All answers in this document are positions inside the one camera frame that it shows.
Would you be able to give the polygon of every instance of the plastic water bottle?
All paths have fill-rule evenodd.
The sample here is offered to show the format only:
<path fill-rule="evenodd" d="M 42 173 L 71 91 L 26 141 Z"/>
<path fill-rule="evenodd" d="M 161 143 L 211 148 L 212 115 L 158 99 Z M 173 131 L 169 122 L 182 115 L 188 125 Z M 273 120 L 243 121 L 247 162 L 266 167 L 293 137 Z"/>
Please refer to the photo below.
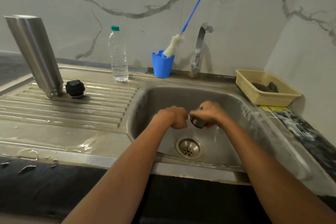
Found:
<path fill-rule="evenodd" d="M 128 66 L 126 61 L 126 47 L 118 26 L 111 26 L 109 48 L 111 53 L 111 67 L 116 81 L 128 80 Z"/>

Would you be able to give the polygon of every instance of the beige basket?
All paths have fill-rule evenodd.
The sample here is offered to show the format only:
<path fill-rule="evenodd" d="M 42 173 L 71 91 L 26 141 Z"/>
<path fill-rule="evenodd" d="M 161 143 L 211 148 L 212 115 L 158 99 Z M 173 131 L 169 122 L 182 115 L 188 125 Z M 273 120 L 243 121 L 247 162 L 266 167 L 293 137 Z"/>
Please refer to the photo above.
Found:
<path fill-rule="evenodd" d="M 236 84 L 255 105 L 286 107 L 295 98 L 302 95 L 283 80 L 265 71 L 238 69 L 236 72 Z M 252 85 L 252 82 L 265 86 L 273 82 L 277 86 L 279 93 L 258 90 Z"/>

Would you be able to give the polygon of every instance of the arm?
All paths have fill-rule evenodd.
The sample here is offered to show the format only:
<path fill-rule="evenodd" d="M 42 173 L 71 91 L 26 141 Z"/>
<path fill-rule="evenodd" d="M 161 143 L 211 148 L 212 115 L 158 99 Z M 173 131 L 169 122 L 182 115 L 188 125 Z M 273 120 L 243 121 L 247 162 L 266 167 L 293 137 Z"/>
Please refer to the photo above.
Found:
<path fill-rule="evenodd" d="M 207 101 L 201 108 L 191 115 L 224 130 L 273 224 L 336 223 L 336 213 L 268 155 L 217 103 Z"/>
<path fill-rule="evenodd" d="M 163 135 L 170 126 L 187 127 L 187 119 L 183 108 L 160 110 L 62 223 L 131 223 Z"/>

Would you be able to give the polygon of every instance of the sink drain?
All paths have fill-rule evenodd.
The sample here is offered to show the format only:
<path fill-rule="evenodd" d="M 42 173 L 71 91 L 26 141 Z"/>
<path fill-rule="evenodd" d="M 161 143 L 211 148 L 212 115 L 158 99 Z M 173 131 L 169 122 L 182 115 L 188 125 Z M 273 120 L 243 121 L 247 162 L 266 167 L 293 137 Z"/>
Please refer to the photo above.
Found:
<path fill-rule="evenodd" d="M 197 138 L 179 138 L 175 146 L 177 152 L 188 159 L 196 159 L 203 154 L 203 145 Z"/>

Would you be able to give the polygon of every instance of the stainless steel sink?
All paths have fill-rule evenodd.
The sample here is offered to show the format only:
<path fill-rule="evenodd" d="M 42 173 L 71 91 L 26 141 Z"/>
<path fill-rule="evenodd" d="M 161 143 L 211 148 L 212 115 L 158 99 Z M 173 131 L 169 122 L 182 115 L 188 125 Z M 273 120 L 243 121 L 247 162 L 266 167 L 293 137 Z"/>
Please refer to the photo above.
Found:
<path fill-rule="evenodd" d="M 251 106 L 238 93 L 239 91 L 233 87 L 211 89 L 183 85 L 149 88 L 137 105 L 132 120 L 132 138 L 136 138 L 161 109 L 175 105 L 184 107 L 189 112 L 198 108 L 206 100 L 216 101 L 269 154 L 277 158 L 297 178 L 309 179 L 310 170 L 301 156 L 281 137 L 276 128 L 270 128 L 269 118 L 262 116 L 257 108 Z M 194 152 L 190 153 L 195 150 L 198 153 L 196 157 L 193 155 Z M 158 151 L 173 158 L 182 159 L 190 165 L 201 164 L 206 167 L 244 171 L 241 160 L 226 134 L 217 126 L 203 130 L 195 127 L 188 120 L 188 127 L 185 129 L 168 129 Z"/>
<path fill-rule="evenodd" d="M 27 75 L 0 87 L 0 154 L 43 162 L 109 168 L 162 108 L 196 109 L 218 102 L 258 143 L 317 194 L 336 186 L 302 145 L 270 114 L 249 103 L 233 83 L 190 78 L 158 79 L 130 72 L 127 82 L 111 70 L 60 65 L 63 80 L 80 79 L 83 99 L 48 99 Z M 244 167 L 218 127 L 169 129 L 152 172 L 246 184 Z"/>

